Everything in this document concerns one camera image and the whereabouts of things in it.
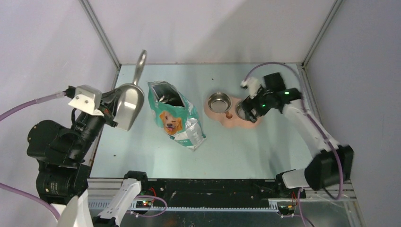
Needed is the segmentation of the green pet food bag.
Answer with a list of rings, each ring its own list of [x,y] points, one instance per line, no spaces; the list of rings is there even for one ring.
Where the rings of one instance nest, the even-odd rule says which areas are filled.
[[[196,150],[206,139],[197,108],[166,81],[148,82],[148,88],[156,125],[173,141]]]

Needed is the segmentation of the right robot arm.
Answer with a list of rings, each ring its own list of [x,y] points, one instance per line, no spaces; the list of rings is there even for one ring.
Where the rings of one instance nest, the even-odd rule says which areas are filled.
[[[278,110],[295,126],[313,155],[306,168],[282,174],[282,180],[275,184],[276,194],[286,198],[294,188],[308,187],[317,191],[336,184],[342,191],[352,168],[353,149],[341,145],[323,128],[306,107],[302,92],[295,87],[286,88],[280,73],[263,79],[264,84],[261,84],[257,78],[247,76],[240,84],[249,93],[241,103],[246,120],[256,123],[269,110]]]

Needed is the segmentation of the metal food scoop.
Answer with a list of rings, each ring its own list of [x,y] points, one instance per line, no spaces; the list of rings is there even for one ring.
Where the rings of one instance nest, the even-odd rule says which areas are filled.
[[[142,50],[136,63],[133,81],[117,88],[120,92],[117,100],[117,109],[114,118],[117,129],[129,131],[138,117],[143,104],[144,92],[139,86],[139,79],[143,73],[148,52]]]

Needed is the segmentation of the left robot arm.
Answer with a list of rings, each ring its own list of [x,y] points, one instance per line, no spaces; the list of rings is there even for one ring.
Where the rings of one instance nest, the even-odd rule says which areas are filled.
[[[52,120],[44,120],[28,134],[27,154],[39,163],[36,179],[39,198],[54,210],[68,206],[71,200],[75,200],[77,213],[69,220],[70,225],[117,227],[133,200],[149,192],[147,174],[129,171],[109,206],[98,216],[90,216],[87,202],[89,166],[84,164],[84,156],[104,125],[118,125],[115,110],[116,101],[121,95],[120,89],[103,93],[100,115],[82,112],[78,117],[72,116],[70,128]]]

